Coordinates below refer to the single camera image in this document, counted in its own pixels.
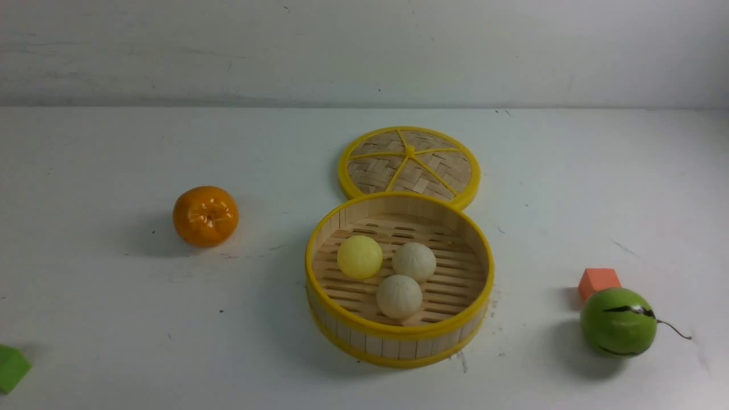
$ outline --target woven bamboo lid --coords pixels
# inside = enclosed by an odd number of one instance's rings
[[[417,127],[382,128],[360,136],[339,160],[339,183],[348,198],[405,191],[463,209],[480,181],[478,162],[455,139]]]

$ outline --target green block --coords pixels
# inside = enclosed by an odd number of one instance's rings
[[[0,393],[8,394],[31,370],[31,364],[18,349],[0,344]]]

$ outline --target orange cube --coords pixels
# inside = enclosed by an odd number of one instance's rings
[[[577,290],[580,292],[582,301],[586,301],[593,293],[601,290],[606,290],[611,287],[622,287],[620,286],[620,280],[617,279],[617,274],[614,269],[610,268],[587,268],[585,273],[582,274],[580,279],[580,285],[577,286]]]

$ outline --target toy orange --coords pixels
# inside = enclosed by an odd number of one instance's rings
[[[175,231],[196,247],[214,247],[238,226],[238,207],[233,197],[218,187],[193,188],[180,195],[172,211]]]

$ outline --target bamboo steamer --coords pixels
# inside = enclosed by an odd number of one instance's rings
[[[339,245],[353,235],[374,238],[383,267],[359,281],[339,270]],[[417,241],[436,256],[435,274],[421,285],[423,305],[398,322],[375,302],[392,274],[398,247]],[[332,210],[306,248],[306,292],[314,322],[337,347],[368,362],[397,368],[429,365],[462,349],[486,315],[494,260],[476,224],[453,204],[412,192],[359,196]]]
[[[381,128],[354,140],[338,164],[348,198],[379,192],[412,192],[463,209],[480,181],[478,162],[463,144],[427,128]]]

